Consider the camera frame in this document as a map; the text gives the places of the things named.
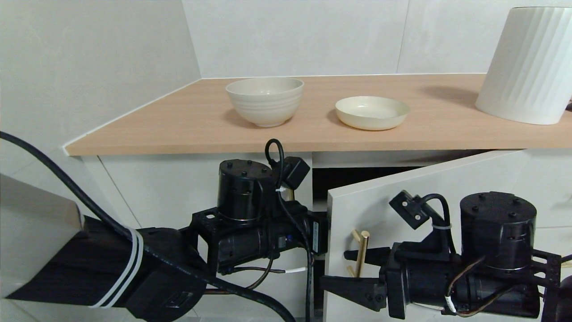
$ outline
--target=shallow cream dish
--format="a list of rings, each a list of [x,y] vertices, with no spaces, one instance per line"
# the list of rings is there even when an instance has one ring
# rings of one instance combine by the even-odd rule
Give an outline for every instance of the shallow cream dish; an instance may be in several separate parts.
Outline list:
[[[381,131],[398,126],[410,112],[401,101],[378,96],[354,96],[339,100],[336,113],[343,123],[370,131]]]

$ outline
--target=ribbed bowl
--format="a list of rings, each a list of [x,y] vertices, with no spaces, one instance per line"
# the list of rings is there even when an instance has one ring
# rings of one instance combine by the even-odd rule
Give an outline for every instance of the ribbed bowl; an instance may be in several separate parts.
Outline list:
[[[304,82],[291,77],[259,77],[236,81],[227,94],[236,112],[259,127],[274,127],[298,109]]]
[[[504,119],[555,124],[572,96],[572,7],[509,12],[476,107]]]

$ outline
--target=wire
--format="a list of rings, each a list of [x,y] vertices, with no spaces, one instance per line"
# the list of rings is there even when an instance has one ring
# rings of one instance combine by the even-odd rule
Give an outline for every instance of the wire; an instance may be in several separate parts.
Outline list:
[[[467,272],[469,272],[471,269],[473,269],[473,267],[477,266],[478,264],[480,264],[482,261],[484,261],[484,256],[481,256],[479,259],[477,259],[476,261],[474,261],[473,263],[467,265],[467,267],[465,267],[463,270],[461,270],[457,275],[455,275],[455,277],[453,277],[453,279],[449,282],[449,284],[447,285],[447,290],[445,291],[445,302],[447,303],[447,306],[449,307],[449,309],[451,310],[451,312],[456,313],[458,315],[459,312],[457,312],[455,305],[453,304],[453,301],[451,300],[451,291],[453,290],[453,286],[455,286],[455,283],[461,278],[463,277]]]
[[[13,135],[10,135],[6,132],[0,131],[0,139],[4,139],[8,142],[15,144],[18,147],[23,148],[28,153],[32,154],[36,159],[38,159],[41,163],[43,163],[50,171],[53,172],[58,179],[60,179],[66,187],[70,189],[70,191],[83,203],[85,206],[93,212],[101,221],[113,229],[117,234],[123,236],[128,241],[134,242],[131,238],[131,232],[126,227],[123,227],[120,223],[118,223],[115,219],[109,216],[103,209],[99,207],[98,204],[95,203],[81,188],[64,172],[55,162],[53,162],[47,155],[45,155],[42,151],[38,150],[35,146],[32,146],[30,143],[19,139]],[[226,290],[229,293],[236,294],[238,296],[244,297],[245,299],[256,301],[260,304],[265,305],[266,307],[274,310],[282,319],[285,321],[294,322],[294,316],[284,307],[280,302],[276,301],[275,299],[271,298],[266,294],[262,294],[260,292],[256,292],[253,290],[249,290],[247,288],[243,288],[241,286],[226,282],[217,278],[216,276],[210,276],[198,269],[190,267],[185,264],[178,264],[172,262],[163,254],[157,253],[154,249],[152,249],[149,245],[144,246],[144,251],[151,255],[152,257],[156,258],[157,260],[177,269],[178,271],[191,276],[197,280],[203,281],[207,284],[213,285],[219,289]]]
[[[453,235],[451,234],[451,213],[449,212],[449,204],[447,203],[447,199],[445,199],[445,197],[443,197],[440,194],[428,194],[425,197],[421,198],[421,200],[419,201],[419,205],[423,205],[425,203],[427,203],[429,200],[432,199],[438,199],[439,201],[441,201],[441,205],[443,206],[443,215],[444,215],[444,221],[445,221],[445,225],[444,226],[448,226],[447,229],[447,240],[448,240],[448,244],[449,244],[449,251],[452,254],[456,254],[456,250],[455,250],[455,243],[453,242]]]
[[[425,310],[431,310],[431,311],[439,311],[441,312],[441,308],[437,308],[437,307],[430,307],[429,305],[424,305],[424,304],[419,304],[419,303],[411,303],[413,305],[416,305],[417,307],[423,308]]]
[[[271,251],[271,257],[270,260],[268,261],[268,265],[266,268],[262,268],[262,270],[264,271],[264,273],[258,278],[258,280],[256,280],[256,282],[250,284],[247,286],[247,289],[255,289],[257,288],[260,284],[262,284],[262,282],[266,279],[266,276],[268,276],[268,273],[270,273],[270,271],[272,270],[272,262],[274,262],[274,253]],[[230,293],[222,290],[222,289],[206,289],[205,290],[205,295],[229,295]]]
[[[271,225],[271,218],[270,217],[267,218],[266,223],[267,223],[267,229],[268,229],[267,236],[270,239],[272,236],[272,225]],[[247,286],[247,289],[257,288],[260,284],[262,284],[262,282],[264,282],[264,280],[266,279],[266,276],[268,276],[268,273],[270,273],[270,271],[272,270],[272,263],[274,262],[274,243],[271,240],[269,240],[268,242],[270,245],[272,245],[272,247],[270,248],[268,265],[266,266],[266,268],[264,269],[264,273],[258,278],[258,280],[256,280],[256,282]],[[230,293],[225,291],[225,290],[222,290],[222,289],[207,289],[207,290],[205,290],[205,294],[226,295],[226,294],[230,294]]]
[[[457,312],[456,314],[460,317],[471,317],[481,311],[483,311],[484,309],[487,308],[487,306],[491,305],[494,301],[496,301],[499,297],[505,295],[506,293],[510,292],[512,289],[514,289],[516,287],[516,285],[509,285],[506,286],[504,288],[502,288],[500,291],[497,291],[495,293],[493,293],[491,296],[488,296],[488,300],[481,306],[479,306],[478,308],[471,310],[471,311],[463,311],[463,312]]]
[[[284,172],[284,148],[283,148],[282,144],[280,143],[280,141],[278,141],[277,139],[268,140],[268,142],[266,143],[266,146],[264,147],[264,155],[266,156],[266,160],[268,161],[268,163],[271,166],[276,164],[276,161],[274,161],[270,157],[270,146],[272,145],[272,143],[274,143],[276,145],[276,147],[278,148],[278,155],[280,158],[278,161],[279,167],[280,167],[280,173],[279,173],[279,177],[278,177],[278,182],[276,183],[276,189],[279,189],[282,186],[282,175]],[[286,213],[286,216],[294,224],[296,229],[302,235],[302,239],[304,240],[304,248],[306,249],[306,255],[307,255],[307,260],[308,260],[308,263],[307,263],[308,269],[307,269],[307,274],[306,274],[305,319],[306,319],[306,322],[310,322],[310,320],[311,320],[311,308],[310,308],[310,306],[311,306],[311,294],[312,294],[312,269],[311,269],[311,267],[312,267],[312,251],[310,249],[310,243],[308,241],[308,236],[306,235],[306,232],[302,229],[302,227],[300,227],[298,222],[296,220],[294,220],[294,217],[292,216],[292,214],[290,214],[290,212],[286,208],[286,205],[284,204],[284,200],[282,199],[280,192],[278,192],[276,194],[276,196],[278,198],[278,203],[280,204],[280,206],[282,207],[282,209]]]
[[[234,269],[231,270],[231,272],[232,273],[244,272],[246,270],[262,270],[262,271],[265,271],[266,268],[265,267],[256,267],[256,266],[235,267]],[[284,274],[284,273],[286,273],[286,271],[284,269],[271,269],[270,273]]]

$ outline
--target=wooden countertop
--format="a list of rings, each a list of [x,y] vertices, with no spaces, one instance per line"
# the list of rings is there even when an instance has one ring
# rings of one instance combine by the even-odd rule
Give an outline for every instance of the wooden countertop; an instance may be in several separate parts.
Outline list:
[[[483,74],[300,77],[305,88],[294,117],[258,128],[232,107],[233,79],[200,80],[130,113],[66,147],[70,155],[263,152],[270,138],[287,152],[572,148],[572,112],[556,125],[531,125],[490,116],[474,102]],[[374,95],[411,106],[388,131],[341,123],[335,103]]]

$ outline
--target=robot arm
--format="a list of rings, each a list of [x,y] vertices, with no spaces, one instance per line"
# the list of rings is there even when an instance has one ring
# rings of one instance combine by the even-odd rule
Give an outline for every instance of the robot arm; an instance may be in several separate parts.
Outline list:
[[[426,201],[406,191],[390,201],[413,229],[432,218],[433,231],[422,242],[368,249],[364,262],[380,267],[379,278],[324,276],[323,288],[374,311],[387,307],[397,319],[405,319],[410,303],[443,307],[444,315],[536,318],[542,296],[542,321],[568,321],[572,307],[570,290],[560,288],[561,257],[533,249],[537,211],[532,204],[498,192],[465,197],[460,203],[463,253],[458,255],[450,252],[451,226]],[[344,256],[360,257],[356,250]],[[544,278],[535,276],[539,272]],[[538,286],[545,287],[544,294]]]
[[[182,229],[137,230],[139,243],[133,231],[111,219],[46,155],[4,132],[0,138],[36,156],[101,219],[86,217],[80,230],[73,231],[71,239],[72,235],[65,237],[69,241],[64,241],[49,262],[7,298],[93,305],[114,288],[137,253],[141,256],[137,255],[137,269],[130,270],[133,279],[123,281],[122,293],[117,292],[108,306],[125,307],[146,321],[173,321],[187,313],[211,284],[219,288],[218,294],[257,301],[285,321],[294,321],[276,300],[253,291],[255,286],[243,288],[216,277],[217,273],[238,271],[237,265],[258,258],[270,258],[272,263],[281,252],[295,247],[308,250],[308,262],[311,253],[327,252],[326,213],[314,213],[280,196],[284,186],[296,189],[309,167],[300,158],[284,158],[283,151],[278,162],[270,159],[268,146],[279,144],[277,140],[266,147],[270,167],[249,160],[223,161],[216,207],[193,214],[190,225]],[[2,191],[2,198],[7,195]],[[444,203],[445,218],[426,204],[430,198]],[[572,282],[560,285],[559,255],[533,249],[533,205],[503,193],[466,197],[461,202],[461,255],[452,243],[448,207],[442,196],[412,197],[403,191],[390,205],[414,229],[431,218],[433,232],[422,242],[369,249],[364,256],[346,252],[348,260],[363,258],[365,263],[379,266],[379,276],[324,276],[321,284],[325,290],[375,311],[387,307],[390,316],[399,319],[405,318],[409,303],[439,305],[447,315],[490,312],[535,317],[540,308],[537,286],[541,285],[546,290],[543,321],[570,320]],[[69,212],[69,207],[62,211]],[[209,246],[206,261],[197,252],[199,236]],[[534,257],[544,258],[546,263],[534,261]],[[538,272],[546,277],[534,276]]]

